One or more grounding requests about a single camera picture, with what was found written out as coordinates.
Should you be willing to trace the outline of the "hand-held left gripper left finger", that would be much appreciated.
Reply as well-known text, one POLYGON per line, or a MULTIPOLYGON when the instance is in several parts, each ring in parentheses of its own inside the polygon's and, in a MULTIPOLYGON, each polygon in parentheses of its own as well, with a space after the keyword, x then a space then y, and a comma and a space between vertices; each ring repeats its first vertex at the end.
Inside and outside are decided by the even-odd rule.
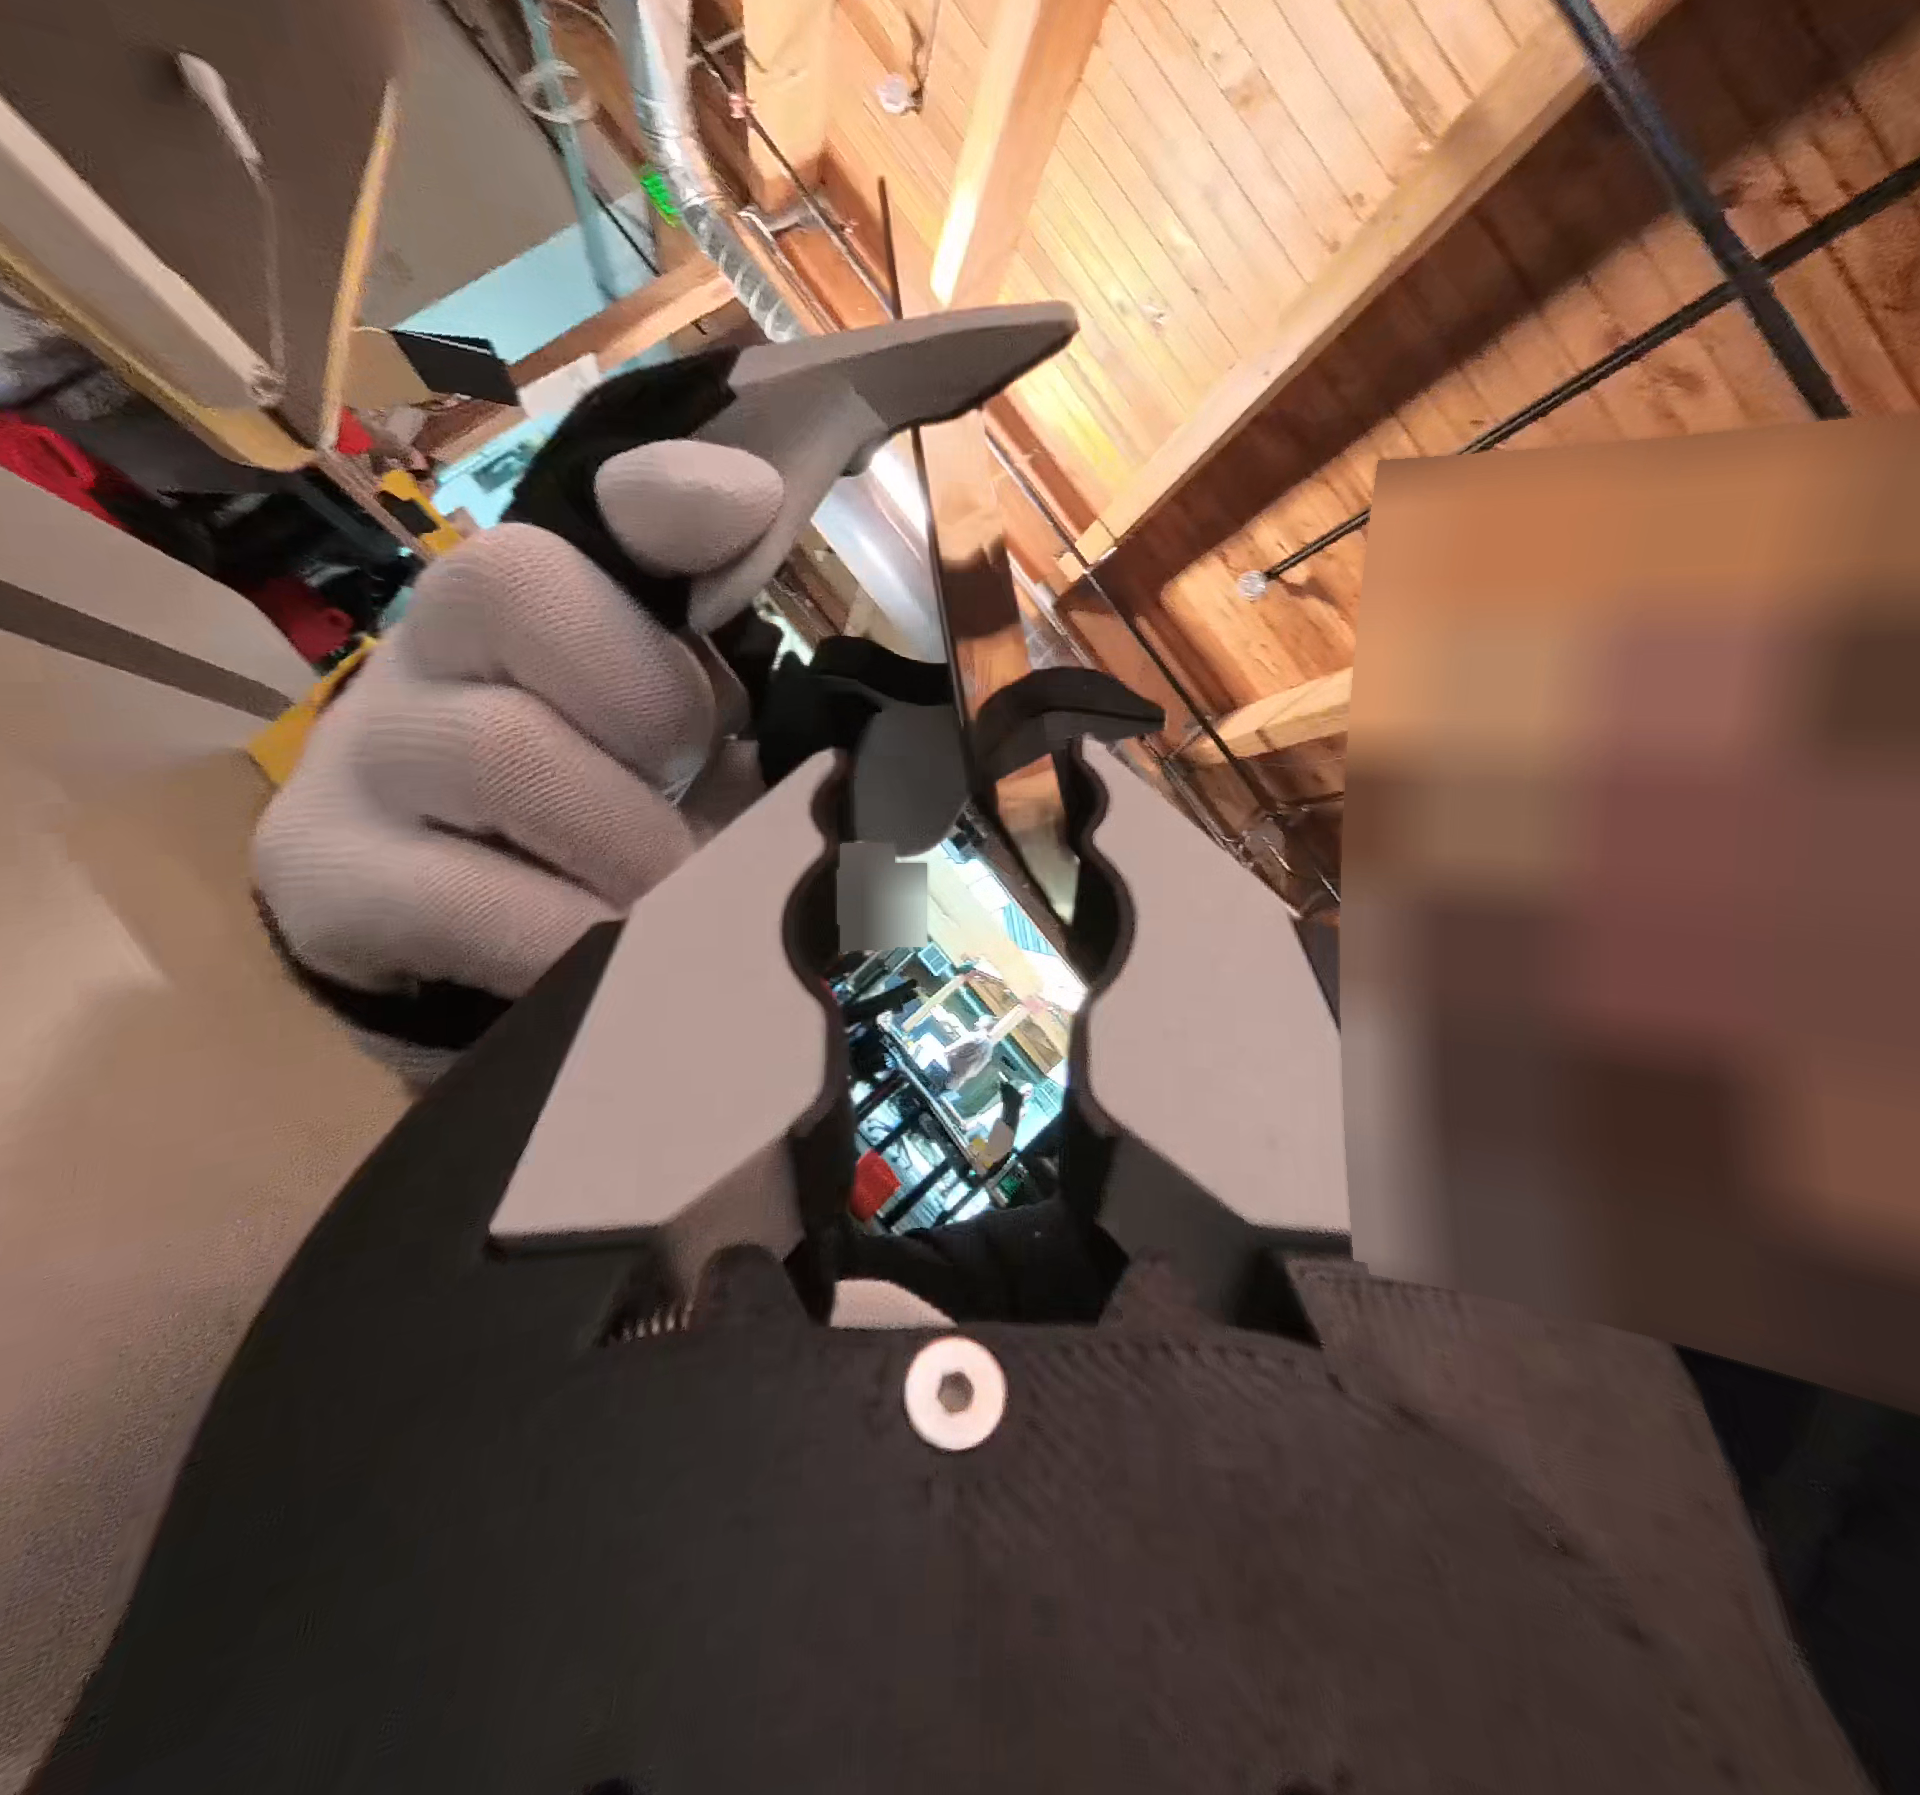
POLYGON ((813 757, 634 903, 493 1210, 500 1253, 634 1246, 682 1300, 721 1251, 780 1260, 840 1220, 848 1057, 802 918, 843 769, 813 757))

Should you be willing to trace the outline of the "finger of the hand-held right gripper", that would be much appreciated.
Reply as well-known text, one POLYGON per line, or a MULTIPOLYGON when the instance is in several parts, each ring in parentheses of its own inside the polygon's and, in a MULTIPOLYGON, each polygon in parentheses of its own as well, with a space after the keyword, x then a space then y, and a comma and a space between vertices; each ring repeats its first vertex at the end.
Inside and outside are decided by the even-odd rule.
POLYGON ((756 458, 787 485, 831 485, 899 435, 977 414, 1077 333, 1075 308, 1043 301, 763 343, 737 358, 695 436, 756 458))
POLYGON ((819 649, 826 701, 863 713, 852 742, 852 835, 898 853, 948 840, 1004 780, 1066 753, 1158 734, 1166 713, 1103 668, 1031 668, 964 711, 945 664, 858 637, 819 649))

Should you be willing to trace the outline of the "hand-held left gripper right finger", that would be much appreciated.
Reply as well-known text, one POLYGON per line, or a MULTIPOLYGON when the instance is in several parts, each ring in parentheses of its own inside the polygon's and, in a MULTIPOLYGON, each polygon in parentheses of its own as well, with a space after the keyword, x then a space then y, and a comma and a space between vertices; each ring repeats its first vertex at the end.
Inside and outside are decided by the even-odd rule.
POLYGON ((1288 1266, 1347 1260, 1340 1032, 1286 903, 1116 754, 1068 758, 1072 938, 1059 1183, 1125 1261, 1224 1323, 1303 1323, 1288 1266))

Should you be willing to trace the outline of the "thin black acrylic sheet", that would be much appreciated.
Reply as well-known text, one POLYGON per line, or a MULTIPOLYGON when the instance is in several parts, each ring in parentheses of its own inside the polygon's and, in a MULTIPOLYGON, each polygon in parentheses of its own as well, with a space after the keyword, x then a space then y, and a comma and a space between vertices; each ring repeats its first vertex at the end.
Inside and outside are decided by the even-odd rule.
POLYGON ((929 427, 916 425, 906 442, 958 717, 966 812, 982 855, 1007 892, 1043 938, 1069 953, 1077 862, 1066 844, 1057 762, 1041 753, 1012 774, 996 778, 977 744, 981 702, 1033 672, 986 423, 970 412, 929 427))

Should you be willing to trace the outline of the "yellow plastic bin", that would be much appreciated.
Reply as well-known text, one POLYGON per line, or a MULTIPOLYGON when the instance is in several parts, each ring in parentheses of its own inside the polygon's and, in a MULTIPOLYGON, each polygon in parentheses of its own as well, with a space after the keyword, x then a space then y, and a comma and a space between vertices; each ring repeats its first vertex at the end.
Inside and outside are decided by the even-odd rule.
POLYGON ((355 642, 298 702, 289 704, 248 742, 249 762, 271 790, 285 788, 293 778, 322 713, 362 668, 376 644, 376 635, 355 642))

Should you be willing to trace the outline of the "dark board with cardboard back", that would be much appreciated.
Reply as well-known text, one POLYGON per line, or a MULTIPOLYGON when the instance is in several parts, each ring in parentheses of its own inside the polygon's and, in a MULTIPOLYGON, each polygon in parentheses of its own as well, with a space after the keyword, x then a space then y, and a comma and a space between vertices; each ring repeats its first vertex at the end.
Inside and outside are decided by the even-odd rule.
POLYGON ((358 416, 423 410, 444 399, 518 408, 512 371, 493 343, 368 325, 349 337, 341 397, 358 416))

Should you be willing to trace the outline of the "small yellow bin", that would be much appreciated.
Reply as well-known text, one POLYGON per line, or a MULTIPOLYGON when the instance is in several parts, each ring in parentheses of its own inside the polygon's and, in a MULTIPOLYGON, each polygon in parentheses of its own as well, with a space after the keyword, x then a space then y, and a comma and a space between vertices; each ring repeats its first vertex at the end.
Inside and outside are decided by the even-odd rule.
POLYGON ((468 530, 441 514, 430 492, 403 468, 380 473, 376 492, 421 559, 443 556, 468 537, 468 530))

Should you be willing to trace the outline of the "red canister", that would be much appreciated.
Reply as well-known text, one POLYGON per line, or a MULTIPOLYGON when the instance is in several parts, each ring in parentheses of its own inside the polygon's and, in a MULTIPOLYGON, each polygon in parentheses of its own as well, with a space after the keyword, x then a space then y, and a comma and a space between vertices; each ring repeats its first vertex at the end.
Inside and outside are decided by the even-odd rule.
POLYGON ((362 637, 349 610, 295 575, 253 582, 240 593, 312 668, 334 667, 362 637))
POLYGON ((2 469, 130 534, 129 511, 139 506, 133 485, 47 425, 2 412, 2 469))

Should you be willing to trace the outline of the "black ceiling pipe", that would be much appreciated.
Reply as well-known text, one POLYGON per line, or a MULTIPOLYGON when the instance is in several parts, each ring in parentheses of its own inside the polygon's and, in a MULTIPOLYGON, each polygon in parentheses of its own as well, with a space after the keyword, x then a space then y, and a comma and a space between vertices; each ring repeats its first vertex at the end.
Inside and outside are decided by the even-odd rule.
POLYGON ((1550 0, 1550 6, 1571 31, 1599 96, 1663 182, 1670 207, 1705 247, 1788 385, 1817 420, 1844 420, 1852 412, 1837 382, 1777 296, 1773 279, 1729 223, 1703 170, 1669 125, 1660 102, 1595 0, 1550 0))

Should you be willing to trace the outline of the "spiral metal duct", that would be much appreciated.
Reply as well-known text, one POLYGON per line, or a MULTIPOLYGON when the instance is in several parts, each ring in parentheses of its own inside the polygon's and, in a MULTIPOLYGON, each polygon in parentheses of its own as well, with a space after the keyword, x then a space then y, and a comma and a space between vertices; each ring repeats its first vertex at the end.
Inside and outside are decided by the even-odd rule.
POLYGON ((675 96, 661 100, 639 87, 631 89, 631 100, 644 166, 659 166, 678 182, 685 223, 682 232, 723 276, 733 299, 771 343, 794 343, 813 335, 748 245, 711 175, 683 102, 675 96))

